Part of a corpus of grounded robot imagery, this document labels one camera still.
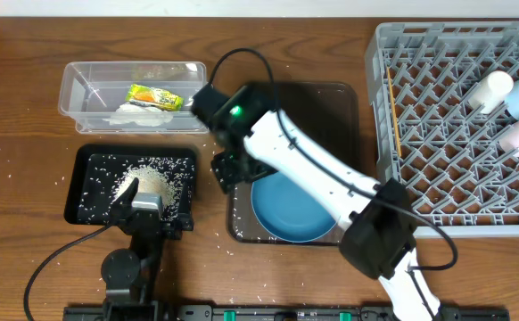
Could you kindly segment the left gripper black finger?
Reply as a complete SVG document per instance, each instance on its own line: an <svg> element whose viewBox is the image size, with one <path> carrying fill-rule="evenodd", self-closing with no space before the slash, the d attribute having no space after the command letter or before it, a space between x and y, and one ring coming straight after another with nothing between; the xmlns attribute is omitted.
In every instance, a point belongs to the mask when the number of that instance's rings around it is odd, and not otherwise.
<svg viewBox="0 0 519 321"><path fill-rule="evenodd" d="M134 178L127 189L111 204L109 210L109 226L125 222L133 213L132 202L137 194L139 179Z"/></svg>
<svg viewBox="0 0 519 321"><path fill-rule="evenodd" d="M192 189L187 182L183 183L182 192L178 201L177 220L184 231L194 230L192 216Z"/></svg>

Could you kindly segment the dark blue plate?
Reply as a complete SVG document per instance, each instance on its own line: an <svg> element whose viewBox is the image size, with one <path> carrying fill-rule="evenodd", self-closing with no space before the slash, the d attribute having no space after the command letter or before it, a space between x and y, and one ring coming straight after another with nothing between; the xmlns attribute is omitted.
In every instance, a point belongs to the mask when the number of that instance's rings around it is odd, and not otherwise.
<svg viewBox="0 0 519 321"><path fill-rule="evenodd" d="M281 173L251 185L251 207L269 233L290 243L315 241L336 225L322 205Z"/></svg>

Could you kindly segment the white tissue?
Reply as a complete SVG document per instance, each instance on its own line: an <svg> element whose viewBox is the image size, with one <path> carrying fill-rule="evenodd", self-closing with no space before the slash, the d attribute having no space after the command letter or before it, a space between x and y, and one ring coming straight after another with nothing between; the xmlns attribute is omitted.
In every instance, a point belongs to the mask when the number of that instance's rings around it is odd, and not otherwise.
<svg viewBox="0 0 519 321"><path fill-rule="evenodd" d="M158 127L170 123L174 118L171 111L164 111L157 107L140 106L132 103L123 103L108 118L104 118L110 125L125 125L135 123L138 126Z"/></svg>

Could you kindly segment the green yellow snack wrapper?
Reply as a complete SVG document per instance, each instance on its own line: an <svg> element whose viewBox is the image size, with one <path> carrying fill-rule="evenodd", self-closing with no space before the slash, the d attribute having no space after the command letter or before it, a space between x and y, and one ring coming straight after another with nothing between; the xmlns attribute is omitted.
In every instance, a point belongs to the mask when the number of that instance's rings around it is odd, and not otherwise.
<svg viewBox="0 0 519 321"><path fill-rule="evenodd" d="M168 90L133 84L126 95L128 103L143 107L155 107L164 111L179 111L184 98Z"/></svg>

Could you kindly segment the wooden chopstick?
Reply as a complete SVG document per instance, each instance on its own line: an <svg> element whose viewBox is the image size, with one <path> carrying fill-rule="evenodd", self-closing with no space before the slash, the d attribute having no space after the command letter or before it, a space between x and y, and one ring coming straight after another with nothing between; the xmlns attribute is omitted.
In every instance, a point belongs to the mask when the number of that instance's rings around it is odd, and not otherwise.
<svg viewBox="0 0 519 321"><path fill-rule="evenodd" d="M394 93L393 93L391 70L390 70L389 66L385 67L385 72L386 72L387 82L388 82L388 91L389 91L389 100L390 100L391 114L392 114L394 140L395 140L395 144L396 144L397 155L400 157L400 156L402 156L402 152L401 152L399 122L398 122L398 117L397 117L397 112L396 112L396 103L395 103L395 98L394 98Z"/></svg>

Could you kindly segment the white green cup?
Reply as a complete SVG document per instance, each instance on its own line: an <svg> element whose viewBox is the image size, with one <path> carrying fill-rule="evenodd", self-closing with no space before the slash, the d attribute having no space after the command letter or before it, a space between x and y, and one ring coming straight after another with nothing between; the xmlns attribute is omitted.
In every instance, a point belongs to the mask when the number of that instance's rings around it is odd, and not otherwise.
<svg viewBox="0 0 519 321"><path fill-rule="evenodd" d="M492 71L474 89L467 103L480 111L481 114L490 114L503 103L514 87L513 78L504 71Z"/></svg>

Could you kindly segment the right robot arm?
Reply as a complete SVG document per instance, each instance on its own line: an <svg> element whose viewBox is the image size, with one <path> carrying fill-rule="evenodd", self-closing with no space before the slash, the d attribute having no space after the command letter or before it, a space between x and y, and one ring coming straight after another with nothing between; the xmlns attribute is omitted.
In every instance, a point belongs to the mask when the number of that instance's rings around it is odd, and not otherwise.
<svg viewBox="0 0 519 321"><path fill-rule="evenodd" d="M341 255L376 279L398 320L438 320L441 303L417 262L416 219L401 183L380 185L305 135L252 86L227 96L207 84L193 97L192 114L224 151L211 168L222 190L281 173L313 197L343 231Z"/></svg>

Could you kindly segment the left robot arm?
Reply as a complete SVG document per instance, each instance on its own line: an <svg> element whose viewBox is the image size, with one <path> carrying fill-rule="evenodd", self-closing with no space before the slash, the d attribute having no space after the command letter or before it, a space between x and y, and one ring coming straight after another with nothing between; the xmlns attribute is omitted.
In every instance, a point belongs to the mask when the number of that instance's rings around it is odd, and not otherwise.
<svg viewBox="0 0 519 321"><path fill-rule="evenodd" d="M141 193L138 187L139 180L134 179L110 207L110 223L129 235L131 242L103 260L101 274L106 298L102 320L169 320L174 312L169 304L152 295L164 243L179 240L184 231L194 229L191 189L182 185L177 213L164 222L161 196Z"/></svg>

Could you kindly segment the grey dishwasher rack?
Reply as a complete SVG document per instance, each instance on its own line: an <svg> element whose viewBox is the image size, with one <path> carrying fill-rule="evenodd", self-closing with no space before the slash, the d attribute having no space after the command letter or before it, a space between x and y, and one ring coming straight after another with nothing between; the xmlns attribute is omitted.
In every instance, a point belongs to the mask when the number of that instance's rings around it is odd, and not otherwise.
<svg viewBox="0 0 519 321"><path fill-rule="evenodd" d="M467 103L492 71L519 79L519 21L383 23L365 60L377 175L400 181L412 209L429 221L416 235L519 237L519 158L498 143L514 119L505 105L485 115Z"/></svg>

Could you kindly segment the black plastic bin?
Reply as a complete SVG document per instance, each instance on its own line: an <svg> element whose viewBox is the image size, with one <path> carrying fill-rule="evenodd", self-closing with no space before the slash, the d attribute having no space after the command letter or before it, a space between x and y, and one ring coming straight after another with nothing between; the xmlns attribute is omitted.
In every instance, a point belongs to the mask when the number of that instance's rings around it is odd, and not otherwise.
<svg viewBox="0 0 519 321"><path fill-rule="evenodd" d="M149 157L189 157L195 160L195 179L192 189L192 196L195 188L197 158L196 153L189 148L164 147L153 145L126 145L126 144L86 144L78 149L74 169L70 181L67 201L64 209L65 220L74 225L77 222L78 198L81 195L84 179L87 171L88 159L91 155L118 154L118 155L138 155Z"/></svg>

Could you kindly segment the pile of white rice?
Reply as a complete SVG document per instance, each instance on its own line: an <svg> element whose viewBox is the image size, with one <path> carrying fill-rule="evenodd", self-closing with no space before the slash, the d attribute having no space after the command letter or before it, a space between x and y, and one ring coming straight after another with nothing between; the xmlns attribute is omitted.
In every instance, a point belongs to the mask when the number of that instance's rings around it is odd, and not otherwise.
<svg viewBox="0 0 519 321"><path fill-rule="evenodd" d="M104 225L111 204L134 179L140 193L158 193L164 220L174 218L184 187L191 189L195 160L189 157L149 157L96 153L89 157L84 184L78 198L77 222Z"/></svg>

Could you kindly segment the brown serving tray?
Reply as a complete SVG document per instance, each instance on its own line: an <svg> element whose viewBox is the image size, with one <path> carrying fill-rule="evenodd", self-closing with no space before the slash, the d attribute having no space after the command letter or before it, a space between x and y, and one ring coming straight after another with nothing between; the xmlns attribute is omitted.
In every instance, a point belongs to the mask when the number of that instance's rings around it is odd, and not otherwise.
<svg viewBox="0 0 519 321"><path fill-rule="evenodd" d="M343 83L281 82L279 97L285 113L301 131L350 167L359 161L358 97ZM269 233L251 207L251 185L242 183L229 194L227 230L241 243L289 244ZM326 235L299 245L335 246L342 230L335 225Z"/></svg>

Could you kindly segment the clear plastic bin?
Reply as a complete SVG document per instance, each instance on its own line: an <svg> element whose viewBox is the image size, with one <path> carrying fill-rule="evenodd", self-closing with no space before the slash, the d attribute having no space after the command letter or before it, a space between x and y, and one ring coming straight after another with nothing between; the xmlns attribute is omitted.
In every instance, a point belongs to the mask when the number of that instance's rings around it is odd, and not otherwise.
<svg viewBox="0 0 519 321"><path fill-rule="evenodd" d="M205 85L201 62L71 62L64 70L58 111L76 121L80 133L200 134L206 127L190 112L193 96ZM110 125L104 118L115 112L133 84L156 87L184 98L170 123L158 127L135 123Z"/></svg>

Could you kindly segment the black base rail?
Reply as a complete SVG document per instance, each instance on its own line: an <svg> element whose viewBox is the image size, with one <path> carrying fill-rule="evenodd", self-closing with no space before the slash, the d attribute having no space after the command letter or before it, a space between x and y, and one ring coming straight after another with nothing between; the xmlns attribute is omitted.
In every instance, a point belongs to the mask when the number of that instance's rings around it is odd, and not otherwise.
<svg viewBox="0 0 519 321"><path fill-rule="evenodd" d="M154 302L148 306L67 307L63 321L160 320L160 321L396 321L388 307L355 309L238 308L184 305L177 308Z"/></svg>

